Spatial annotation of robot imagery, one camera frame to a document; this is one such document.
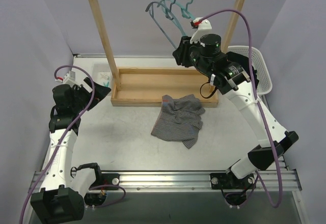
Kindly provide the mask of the wooden clothes rack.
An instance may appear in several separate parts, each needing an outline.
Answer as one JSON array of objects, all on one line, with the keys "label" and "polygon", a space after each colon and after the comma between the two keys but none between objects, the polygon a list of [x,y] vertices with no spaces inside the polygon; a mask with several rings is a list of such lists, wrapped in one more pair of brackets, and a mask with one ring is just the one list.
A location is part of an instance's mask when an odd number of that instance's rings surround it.
[{"label": "wooden clothes rack", "polygon": [[[234,0],[236,11],[245,0]],[[218,0],[209,0],[216,4]],[[164,56],[171,48],[158,36],[137,0],[89,0],[101,43],[113,75],[113,106],[160,106],[165,94],[200,97],[200,86],[212,93],[204,75],[195,69],[175,67]]]}]

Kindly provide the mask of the teal hanger with striped underwear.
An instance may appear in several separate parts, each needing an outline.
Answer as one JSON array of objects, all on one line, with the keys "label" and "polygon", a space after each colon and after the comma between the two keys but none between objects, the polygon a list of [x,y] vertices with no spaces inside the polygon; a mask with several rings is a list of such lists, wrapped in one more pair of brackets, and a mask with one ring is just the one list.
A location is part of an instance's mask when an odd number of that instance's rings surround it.
[{"label": "teal hanger with striped underwear", "polygon": [[[176,3],[176,0],[170,0],[169,4],[167,4],[167,1],[168,0],[152,1],[147,5],[145,12],[149,14],[151,19],[154,21],[156,26],[163,33],[163,35],[166,37],[172,47],[176,49],[177,45],[166,31],[166,27],[168,26],[167,23],[169,22],[170,24],[175,26],[176,29],[181,32],[181,34],[183,34],[183,28],[180,25],[180,22],[177,17],[172,13],[172,6]],[[162,11],[162,16],[156,18],[155,12],[157,12],[159,9]]]}]

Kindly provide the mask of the grey striped underwear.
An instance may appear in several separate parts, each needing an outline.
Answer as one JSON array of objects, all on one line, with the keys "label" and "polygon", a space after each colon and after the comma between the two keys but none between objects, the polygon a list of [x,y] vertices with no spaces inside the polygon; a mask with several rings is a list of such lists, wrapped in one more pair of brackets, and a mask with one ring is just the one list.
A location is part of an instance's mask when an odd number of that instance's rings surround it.
[{"label": "grey striped underwear", "polygon": [[199,131],[203,126],[201,116],[204,113],[200,99],[193,94],[179,99],[164,95],[151,135],[167,142],[182,142],[190,149],[198,140]]}]

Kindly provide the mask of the black underwear beige waistband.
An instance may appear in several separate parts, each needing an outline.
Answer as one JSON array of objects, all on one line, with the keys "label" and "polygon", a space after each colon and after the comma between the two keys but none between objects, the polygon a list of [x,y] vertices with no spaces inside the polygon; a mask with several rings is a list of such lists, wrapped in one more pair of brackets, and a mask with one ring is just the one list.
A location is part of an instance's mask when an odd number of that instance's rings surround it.
[{"label": "black underwear beige waistband", "polygon": [[[246,73],[250,75],[248,57],[231,51],[227,52],[227,56],[229,61],[240,64],[243,67],[243,69],[246,71]],[[257,70],[253,66],[252,66],[252,72],[254,75],[255,88],[257,89],[259,84],[259,79],[257,78]]]}]

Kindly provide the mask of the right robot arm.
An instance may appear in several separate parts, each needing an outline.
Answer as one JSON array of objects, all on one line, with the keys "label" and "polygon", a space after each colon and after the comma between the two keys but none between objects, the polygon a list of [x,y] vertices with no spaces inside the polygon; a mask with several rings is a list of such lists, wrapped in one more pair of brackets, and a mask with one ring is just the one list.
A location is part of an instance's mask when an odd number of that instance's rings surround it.
[{"label": "right robot arm", "polygon": [[198,43],[183,36],[173,57],[177,65],[195,67],[205,75],[236,106],[258,140],[258,146],[232,165],[226,175],[227,184],[237,188],[243,184],[244,177],[256,170],[266,170],[282,156],[298,141],[298,134],[280,125],[255,94],[255,80],[249,76],[253,71],[249,59],[233,52],[223,53],[220,44],[221,37],[217,34],[204,35]]}]

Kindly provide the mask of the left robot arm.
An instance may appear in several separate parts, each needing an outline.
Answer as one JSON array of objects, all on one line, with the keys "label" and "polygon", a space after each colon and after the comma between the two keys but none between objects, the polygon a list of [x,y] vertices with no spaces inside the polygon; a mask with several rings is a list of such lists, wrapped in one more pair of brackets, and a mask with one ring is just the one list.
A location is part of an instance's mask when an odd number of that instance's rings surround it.
[{"label": "left robot arm", "polygon": [[97,189],[103,183],[103,176],[96,163],[79,166],[75,177],[71,176],[80,113],[91,110],[111,91],[109,87],[92,82],[88,77],[84,82],[92,91],[89,92],[69,78],[52,90],[55,105],[49,122],[49,167],[39,192],[31,195],[31,206],[42,223],[81,220],[87,191],[89,188]]}]

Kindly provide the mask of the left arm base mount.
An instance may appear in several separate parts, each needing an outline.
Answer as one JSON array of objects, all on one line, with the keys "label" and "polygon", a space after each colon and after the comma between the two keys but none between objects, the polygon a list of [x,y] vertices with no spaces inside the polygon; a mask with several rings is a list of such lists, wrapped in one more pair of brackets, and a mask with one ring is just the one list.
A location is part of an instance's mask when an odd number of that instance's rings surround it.
[{"label": "left arm base mount", "polygon": [[98,185],[104,185],[101,190],[118,190],[120,175],[118,173],[104,173]]}]

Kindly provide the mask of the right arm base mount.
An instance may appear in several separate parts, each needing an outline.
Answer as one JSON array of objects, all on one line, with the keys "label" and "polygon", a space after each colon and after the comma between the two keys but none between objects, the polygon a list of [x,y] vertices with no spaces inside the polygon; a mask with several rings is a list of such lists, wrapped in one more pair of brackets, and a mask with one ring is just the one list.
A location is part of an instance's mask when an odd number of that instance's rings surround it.
[{"label": "right arm base mount", "polygon": [[245,190],[252,187],[254,175],[249,174],[242,179],[238,179],[233,173],[217,172],[210,175],[211,189],[214,190]]}]

